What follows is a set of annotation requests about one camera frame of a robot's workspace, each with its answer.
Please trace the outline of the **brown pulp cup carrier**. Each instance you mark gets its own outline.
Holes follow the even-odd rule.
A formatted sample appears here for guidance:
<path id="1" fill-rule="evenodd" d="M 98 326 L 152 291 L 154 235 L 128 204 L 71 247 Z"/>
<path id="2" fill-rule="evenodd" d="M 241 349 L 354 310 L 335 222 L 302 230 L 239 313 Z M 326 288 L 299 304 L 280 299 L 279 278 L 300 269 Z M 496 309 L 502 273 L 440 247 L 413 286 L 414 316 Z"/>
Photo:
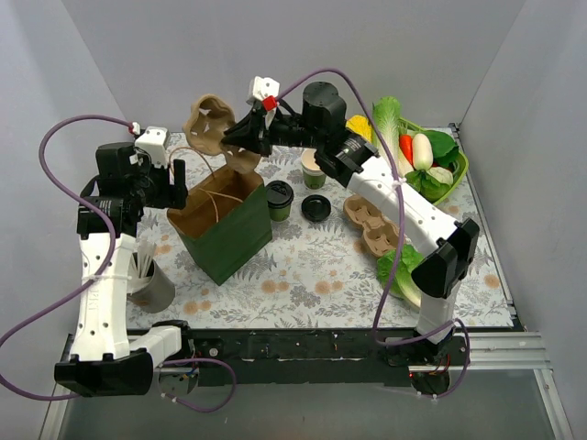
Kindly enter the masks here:
<path id="1" fill-rule="evenodd" d="M 255 171 L 260 155 L 222 142 L 224 133 L 235 124 L 233 109 L 220 97 L 205 94 L 191 105 L 183 133 L 192 149 L 206 156 L 223 155 L 229 168 L 248 174 Z"/>

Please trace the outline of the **green brown paper bag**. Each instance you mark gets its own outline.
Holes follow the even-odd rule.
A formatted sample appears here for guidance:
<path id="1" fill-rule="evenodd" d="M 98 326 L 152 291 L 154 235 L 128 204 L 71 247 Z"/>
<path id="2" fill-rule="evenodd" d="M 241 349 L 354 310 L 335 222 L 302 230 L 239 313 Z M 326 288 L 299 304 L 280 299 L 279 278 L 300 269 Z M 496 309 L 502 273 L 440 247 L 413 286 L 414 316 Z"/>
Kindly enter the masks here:
<path id="1" fill-rule="evenodd" d="M 272 239 L 264 180 L 227 165 L 211 168 L 167 218 L 198 266 L 222 285 Z"/>

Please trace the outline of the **green paper coffee cup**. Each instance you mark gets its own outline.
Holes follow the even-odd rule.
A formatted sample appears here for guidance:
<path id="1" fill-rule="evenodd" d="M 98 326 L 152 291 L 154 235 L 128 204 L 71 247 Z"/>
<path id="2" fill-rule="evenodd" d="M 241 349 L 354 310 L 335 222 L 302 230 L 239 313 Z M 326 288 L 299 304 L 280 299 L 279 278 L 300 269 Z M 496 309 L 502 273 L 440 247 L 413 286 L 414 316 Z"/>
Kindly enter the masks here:
<path id="1" fill-rule="evenodd" d="M 270 218 L 274 222 L 286 220 L 291 212 L 294 190 L 285 181 L 271 181 L 266 185 Z"/>

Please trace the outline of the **grey straw holder cup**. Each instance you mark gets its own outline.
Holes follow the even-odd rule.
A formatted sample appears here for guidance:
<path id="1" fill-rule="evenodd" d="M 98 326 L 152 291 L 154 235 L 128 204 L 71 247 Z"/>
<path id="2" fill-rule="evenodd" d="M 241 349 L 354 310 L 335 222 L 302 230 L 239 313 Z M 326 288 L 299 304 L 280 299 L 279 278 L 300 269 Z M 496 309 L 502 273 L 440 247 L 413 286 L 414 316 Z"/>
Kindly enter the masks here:
<path id="1" fill-rule="evenodd" d="M 149 276 L 144 279 L 144 286 L 129 293 L 127 298 L 143 312 L 156 314 L 171 305 L 176 290 L 173 282 L 155 260 L 151 262 L 148 274 Z"/>

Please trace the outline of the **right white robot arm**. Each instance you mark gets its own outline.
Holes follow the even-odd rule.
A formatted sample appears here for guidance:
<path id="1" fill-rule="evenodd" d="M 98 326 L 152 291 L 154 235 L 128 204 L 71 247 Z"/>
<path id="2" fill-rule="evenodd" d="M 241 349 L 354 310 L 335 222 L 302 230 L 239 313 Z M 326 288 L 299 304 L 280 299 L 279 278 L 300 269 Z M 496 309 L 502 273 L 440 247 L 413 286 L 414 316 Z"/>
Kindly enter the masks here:
<path id="1" fill-rule="evenodd" d="M 422 293 L 415 327 L 416 356 L 436 364 L 449 352 L 453 312 L 460 282 L 472 262 L 480 232 L 440 212 L 391 166 L 370 141 L 346 127 L 346 103 L 329 82 L 312 82 L 303 91 L 302 111 L 284 115 L 278 108 L 280 85 L 254 77 L 249 85 L 249 113 L 226 130 L 223 143 L 268 157 L 275 146 L 315 149 L 316 164 L 326 176 L 365 198 L 401 230 L 424 257 L 412 273 Z"/>

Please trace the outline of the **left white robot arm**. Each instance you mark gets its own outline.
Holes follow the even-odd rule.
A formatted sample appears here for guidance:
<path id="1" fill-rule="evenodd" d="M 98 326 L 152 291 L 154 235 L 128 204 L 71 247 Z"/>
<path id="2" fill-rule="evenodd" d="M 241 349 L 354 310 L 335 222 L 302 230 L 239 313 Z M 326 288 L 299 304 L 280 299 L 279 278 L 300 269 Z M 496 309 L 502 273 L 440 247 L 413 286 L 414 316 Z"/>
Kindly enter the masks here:
<path id="1" fill-rule="evenodd" d="M 143 395 L 162 361 L 183 367 L 195 354 L 179 324 L 158 324 L 135 342 L 126 325 L 138 223 L 147 207 L 185 206 L 185 165 L 169 160 L 163 141 L 105 144 L 95 159 L 77 220 L 86 287 L 70 355 L 55 365 L 54 379 L 84 397 Z"/>

